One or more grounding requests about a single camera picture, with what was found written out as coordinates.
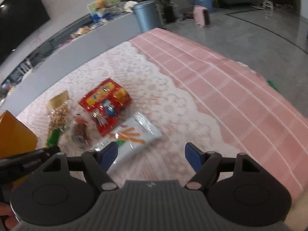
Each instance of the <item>white lace tablecloth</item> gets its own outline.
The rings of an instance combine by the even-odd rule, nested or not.
[[[111,174],[119,185],[123,185],[127,179],[178,179],[184,184],[194,175],[184,155],[187,142],[194,143],[203,151],[214,150],[227,157],[235,157],[239,152],[223,142],[216,120],[200,113],[190,94],[176,88],[171,78],[160,73],[155,64],[138,54],[130,42],[114,47],[71,72],[19,114],[17,118],[38,137],[37,148],[44,147],[47,139],[47,101],[63,90],[68,90],[71,113],[82,113],[84,110],[78,101],[108,77],[123,86],[133,99],[132,105],[122,112],[121,120],[138,110],[163,134],[160,140]],[[90,129],[95,143],[100,136],[94,123]],[[71,147],[64,136],[59,146],[67,156],[79,156],[85,152]]]

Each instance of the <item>gray tile floor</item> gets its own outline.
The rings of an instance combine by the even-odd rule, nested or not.
[[[206,28],[199,27],[194,20],[169,24],[166,28],[248,65],[271,80],[279,92],[308,117],[308,54],[274,33],[226,15],[231,12],[234,10],[221,9],[212,13],[212,24]],[[308,24],[298,16],[279,11],[274,11],[267,19],[264,11],[234,16],[272,30],[308,51]]]

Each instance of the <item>gray trash can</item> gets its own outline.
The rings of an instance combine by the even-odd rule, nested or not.
[[[142,33],[154,28],[162,28],[163,25],[155,0],[138,3],[133,7],[133,11],[137,16]]]

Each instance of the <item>orange box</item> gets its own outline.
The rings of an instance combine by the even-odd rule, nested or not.
[[[35,150],[37,137],[9,111],[0,116],[0,159]]]

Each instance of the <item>snack item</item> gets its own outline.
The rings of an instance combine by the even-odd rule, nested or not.
[[[56,129],[52,130],[48,135],[46,147],[57,146],[60,137],[61,137],[61,129],[60,128],[56,128]]]
[[[75,33],[71,33],[70,36],[71,36],[71,38],[75,39],[76,37],[78,37],[80,35],[75,32]]]
[[[136,112],[102,138],[92,149],[101,151],[109,143],[117,142],[118,157],[110,167],[111,171],[160,137],[161,132],[142,113]]]
[[[88,135],[88,121],[82,116],[76,115],[70,120],[64,129],[64,136],[70,143],[78,147],[86,147],[91,144],[91,139]]]
[[[50,115],[50,123],[48,127],[48,133],[51,133],[56,128],[63,128],[67,123],[68,117],[68,104],[64,102],[63,105],[54,109]]]
[[[99,11],[100,9],[104,8],[106,3],[107,3],[106,0],[97,0],[96,3],[95,3],[96,4],[95,10]]]
[[[91,31],[91,29],[88,26],[85,26],[83,28],[79,28],[75,34],[77,35],[85,35],[87,33],[89,33]]]
[[[79,105],[91,113],[99,133],[105,136],[119,121],[120,109],[130,102],[127,91],[108,78],[86,94]]]

